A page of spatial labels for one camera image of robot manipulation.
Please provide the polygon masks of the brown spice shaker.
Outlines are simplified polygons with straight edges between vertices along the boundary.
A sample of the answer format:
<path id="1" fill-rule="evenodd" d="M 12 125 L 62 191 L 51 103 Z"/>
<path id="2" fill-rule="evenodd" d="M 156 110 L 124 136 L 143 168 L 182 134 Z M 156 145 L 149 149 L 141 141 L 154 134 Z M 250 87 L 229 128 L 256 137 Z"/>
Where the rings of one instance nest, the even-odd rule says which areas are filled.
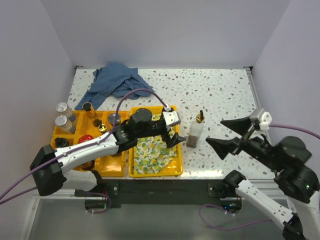
<path id="1" fill-rule="evenodd" d="M 69 141 L 64 137 L 57 137 L 54 139 L 54 144 L 56 148 L 64 148 L 70 145 Z"/>

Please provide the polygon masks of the red lid sauce jar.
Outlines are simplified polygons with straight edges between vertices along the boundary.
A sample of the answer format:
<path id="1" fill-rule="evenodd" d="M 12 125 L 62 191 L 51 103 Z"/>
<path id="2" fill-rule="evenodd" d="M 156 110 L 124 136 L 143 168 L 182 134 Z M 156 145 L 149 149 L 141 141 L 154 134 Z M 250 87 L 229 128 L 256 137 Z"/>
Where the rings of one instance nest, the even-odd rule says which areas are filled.
<path id="1" fill-rule="evenodd" d="M 86 162 L 86 163 L 80 165 L 80 168 L 81 168 L 83 171 L 90 171 L 90 170 L 92 170 L 94 167 L 95 167 L 95 161 L 94 161 L 94 160 L 91 160 L 91 161 L 89 161 L 89 162 Z"/>

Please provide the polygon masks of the glass oil bottle gold pourer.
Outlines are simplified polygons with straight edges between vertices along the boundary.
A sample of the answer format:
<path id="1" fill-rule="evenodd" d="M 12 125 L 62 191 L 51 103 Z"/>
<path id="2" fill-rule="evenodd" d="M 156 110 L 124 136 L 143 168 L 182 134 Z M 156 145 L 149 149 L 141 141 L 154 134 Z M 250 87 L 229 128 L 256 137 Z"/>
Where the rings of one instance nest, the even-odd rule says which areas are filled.
<path id="1" fill-rule="evenodd" d="M 108 132 L 108 127 L 104 123 L 101 123 L 98 126 L 98 130 L 99 130 L 100 133 L 104 134 L 104 133 Z"/>

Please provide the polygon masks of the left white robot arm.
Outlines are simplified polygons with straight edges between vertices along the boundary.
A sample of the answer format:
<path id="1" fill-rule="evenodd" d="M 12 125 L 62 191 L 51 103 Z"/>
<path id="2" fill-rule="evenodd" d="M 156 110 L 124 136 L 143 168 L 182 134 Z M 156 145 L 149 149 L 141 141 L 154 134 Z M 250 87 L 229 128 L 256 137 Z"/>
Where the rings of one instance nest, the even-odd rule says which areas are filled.
<path id="1" fill-rule="evenodd" d="M 98 172 L 76 171 L 75 167 L 127 151 L 145 137 L 160 136 L 168 148 L 186 140 L 178 133 L 170 135 L 171 128 L 181 123 L 175 110 L 162 111 L 159 120 L 153 120 L 152 116 L 149 109 L 139 108 L 111 131 L 89 141 L 56 149 L 49 144 L 41 147 L 30 165 L 39 195 L 49 196 L 61 189 L 71 188 L 99 196 L 104 190 L 104 184 Z"/>

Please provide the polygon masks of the red cap soy bottle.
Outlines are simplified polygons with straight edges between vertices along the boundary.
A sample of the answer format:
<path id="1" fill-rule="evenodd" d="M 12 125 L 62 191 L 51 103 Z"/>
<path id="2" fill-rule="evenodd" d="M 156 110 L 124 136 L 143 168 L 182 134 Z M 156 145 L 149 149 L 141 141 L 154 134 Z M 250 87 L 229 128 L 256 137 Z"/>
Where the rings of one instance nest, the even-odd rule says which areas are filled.
<path id="1" fill-rule="evenodd" d="M 84 143 L 84 142 L 87 142 L 87 141 L 90 141 L 93 139 L 94 139 L 94 137 L 92 135 L 85 134 L 79 138 L 78 143 L 81 144 L 81 143 Z"/>

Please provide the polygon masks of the corner glass bottle gold pourer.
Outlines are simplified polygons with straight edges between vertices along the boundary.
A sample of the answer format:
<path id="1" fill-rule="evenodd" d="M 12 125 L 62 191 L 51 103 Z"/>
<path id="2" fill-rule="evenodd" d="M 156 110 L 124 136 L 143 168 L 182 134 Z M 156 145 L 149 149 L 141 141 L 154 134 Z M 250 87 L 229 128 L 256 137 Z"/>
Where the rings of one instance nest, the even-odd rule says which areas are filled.
<path id="1" fill-rule="evenodd" d="M 196 148 L 200 140 L 204 128 L 205 116 L 203 110 L 200 110 L 195 121 L 190 125 L 186 146 L 189 148 Z"/>

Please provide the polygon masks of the blue label spice jar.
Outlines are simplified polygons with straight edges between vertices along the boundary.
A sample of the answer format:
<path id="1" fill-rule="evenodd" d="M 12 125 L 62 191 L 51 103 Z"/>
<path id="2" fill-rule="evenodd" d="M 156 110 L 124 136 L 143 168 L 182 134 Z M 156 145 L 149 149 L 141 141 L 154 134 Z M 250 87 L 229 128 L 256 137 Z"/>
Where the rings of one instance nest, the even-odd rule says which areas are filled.
<path id="1" fill-rule="evenodd" d="M 71 122 L 75 122 L 77 119 L 77 116 L 73 112 L 73 110 L 69 107 L 69 105 L 66 102 L 60 102 L 56 106 L 56 111 L 59 115 L 66 116 Z"/>

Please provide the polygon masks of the grey cap salt grinder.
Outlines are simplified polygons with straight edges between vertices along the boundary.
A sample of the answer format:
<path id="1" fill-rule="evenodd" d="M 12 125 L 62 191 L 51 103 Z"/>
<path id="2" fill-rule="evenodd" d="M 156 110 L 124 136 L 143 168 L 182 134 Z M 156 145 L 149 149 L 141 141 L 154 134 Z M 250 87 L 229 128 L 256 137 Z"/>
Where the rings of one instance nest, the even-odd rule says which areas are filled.
<path id="1" fill-rule="evenodd" d="M 118 113 L 111 113 L 108 116 L 108 122 L 111 126 L 119 126 L 121 124 L 121 116 Z"/>

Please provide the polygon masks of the dark bottle gold band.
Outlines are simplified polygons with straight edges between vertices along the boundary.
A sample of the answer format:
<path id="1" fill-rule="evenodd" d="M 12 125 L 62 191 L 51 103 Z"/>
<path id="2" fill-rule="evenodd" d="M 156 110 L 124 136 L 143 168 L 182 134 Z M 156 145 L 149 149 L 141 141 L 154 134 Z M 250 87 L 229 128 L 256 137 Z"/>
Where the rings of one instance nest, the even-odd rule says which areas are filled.
<path id="1" fill-rule="evenodd" d="M 90 102 L 85 102 L 82 105 L 82 109 L 86 112 L 88 118 L 95 127 L 99 127 L 101 125 L 101 120 Z"/>

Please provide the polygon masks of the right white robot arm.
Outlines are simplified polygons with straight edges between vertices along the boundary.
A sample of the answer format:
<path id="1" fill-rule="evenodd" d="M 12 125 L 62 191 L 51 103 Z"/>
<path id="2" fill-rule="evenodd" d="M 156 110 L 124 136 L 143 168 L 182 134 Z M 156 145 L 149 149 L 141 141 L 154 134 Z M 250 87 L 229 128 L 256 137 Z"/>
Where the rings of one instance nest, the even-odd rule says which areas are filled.
<path id="1" fill-rule="evenodd" d="M 276 173 L 274 182 L 294 206 L 283 207 L 260 191 L 242 173 L 231 171 L 217 187 L 221 198 L 237 195 L 249 201 L 275 223 L 286 240 L 318 240 L 320 238 L 320 181 L 306 162 L 312 154 L 298 137 L 287 136 L 271 145 L 264 131 L 271 126 L 269 113 L 220 123 L 241 137 L 229 140 L 206 138 L 220 159 L 228 154 L 245 152 Z"/>

